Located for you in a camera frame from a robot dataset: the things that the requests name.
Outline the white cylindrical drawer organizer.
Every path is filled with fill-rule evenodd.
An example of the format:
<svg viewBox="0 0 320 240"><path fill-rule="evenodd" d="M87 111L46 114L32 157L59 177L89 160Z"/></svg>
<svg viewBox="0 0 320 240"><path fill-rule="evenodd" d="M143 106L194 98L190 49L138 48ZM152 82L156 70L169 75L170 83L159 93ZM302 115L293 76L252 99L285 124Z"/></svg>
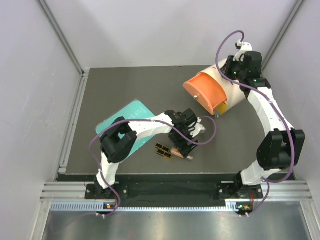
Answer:
<svg viewBox="0 0 320 240"><path fill-rule="evenodd" d="M240 90L239 85L226 80L220 74L220 71L218 70L218 68L224 66L226 61L227 61L226 59L221 60L218 62L218 64L214 64L199 73L206 73L206 74L210 75L212 78L214 78L220 84L220 86L223 88L224 92L226 93L227 111L229 111L230 109L235 107L237 104L239 104L241 101L243 101L245 99L245 95Z"/></svg>

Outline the yellow drawer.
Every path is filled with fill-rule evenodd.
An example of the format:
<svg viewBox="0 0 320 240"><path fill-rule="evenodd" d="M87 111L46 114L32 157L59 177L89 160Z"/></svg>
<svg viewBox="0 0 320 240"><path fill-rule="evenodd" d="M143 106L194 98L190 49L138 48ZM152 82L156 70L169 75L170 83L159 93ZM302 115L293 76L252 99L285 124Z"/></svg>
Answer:
<svg viewBox="0 0 320 240"><path fill-rule="evenodd" d="M228 105L225 102L222 102L214 109L215 116L221 116L228 110Z"/></svg>

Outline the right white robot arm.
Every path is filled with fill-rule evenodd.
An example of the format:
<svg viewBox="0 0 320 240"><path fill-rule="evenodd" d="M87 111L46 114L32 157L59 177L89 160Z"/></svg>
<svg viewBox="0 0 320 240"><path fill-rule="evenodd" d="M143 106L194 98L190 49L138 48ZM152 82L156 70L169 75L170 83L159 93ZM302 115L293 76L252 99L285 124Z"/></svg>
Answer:
<svg viewBox="0 0 320 240"><path fill-rule="evenodd" d="M262 76L262 54L247 51L238 61L229 55L221 67L224 75L233 80L253 106L262 124L265 138L256 151L256 161L240 171L233 184L233 192L245 198L262 180L298 164L306 139L303 130L295 129L283 116L269 81Z"/></svg>

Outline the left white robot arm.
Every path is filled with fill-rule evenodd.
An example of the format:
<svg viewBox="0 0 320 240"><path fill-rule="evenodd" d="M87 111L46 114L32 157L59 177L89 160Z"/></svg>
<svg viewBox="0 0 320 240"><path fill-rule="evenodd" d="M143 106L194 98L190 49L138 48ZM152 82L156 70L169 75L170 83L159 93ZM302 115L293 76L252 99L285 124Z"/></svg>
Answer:
<svg viewBox="0 0 320 240"><path fill-rule="evenodd" d="M195 138L205 130L201 121L190 108L184 112L167 110L144 119L116 118L96 136L101 152L100 166L94 181L97 194L109 198L114 191L120 163L143 146L147 139L156 135L167 134L176 151L187 158L199 144Z"/></svg>

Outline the orange drawer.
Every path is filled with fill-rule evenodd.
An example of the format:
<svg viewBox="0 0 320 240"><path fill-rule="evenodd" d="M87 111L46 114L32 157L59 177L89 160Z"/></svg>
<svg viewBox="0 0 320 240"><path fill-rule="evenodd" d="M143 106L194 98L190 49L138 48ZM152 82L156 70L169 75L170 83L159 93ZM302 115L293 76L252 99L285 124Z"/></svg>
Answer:
<svg viewBox="0 0 320 240"><path fill-rule="evenodd" d="M227 104L227 95L221 85L210 75L199 73L183 84L184 89L211 115L222 102Z"/></svg>

